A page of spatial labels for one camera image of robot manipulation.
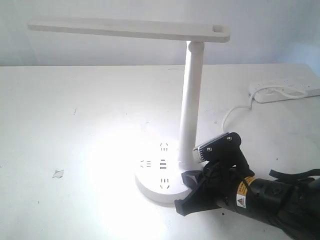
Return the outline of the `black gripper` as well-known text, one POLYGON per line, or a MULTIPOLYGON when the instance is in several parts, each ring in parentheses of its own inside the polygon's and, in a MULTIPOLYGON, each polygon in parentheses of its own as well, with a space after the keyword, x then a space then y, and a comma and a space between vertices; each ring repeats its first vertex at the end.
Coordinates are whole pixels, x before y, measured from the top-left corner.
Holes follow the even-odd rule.
POLYGON ((251 177, 251 169, 241 171, 233 166, 228 177, 223 178, 220 165, 207 163, 202 170, 188 170, 181 174, 182 182, 192 190, 184 199, 174 201, 176 212, 181 216, 216 209, 227 209, 236 213, 251 213, 252 206, 240 207, 236 203, 237 190, 246 177, 251 177))

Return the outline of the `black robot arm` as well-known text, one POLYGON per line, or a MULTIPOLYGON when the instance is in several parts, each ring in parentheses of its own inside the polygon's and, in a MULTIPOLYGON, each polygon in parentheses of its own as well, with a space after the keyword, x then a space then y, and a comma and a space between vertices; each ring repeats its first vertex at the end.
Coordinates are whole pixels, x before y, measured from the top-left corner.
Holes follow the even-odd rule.
POLYGON ((274 180, 256 178, 253 171, 232 166, 223 176, 217 164, 187 171, 182 178, 191 188, 175 200, 176 212, 192 213, 226 209, 281 229, 293 240, 320 238, 320 170, 288 174, 269 172, 274 180))

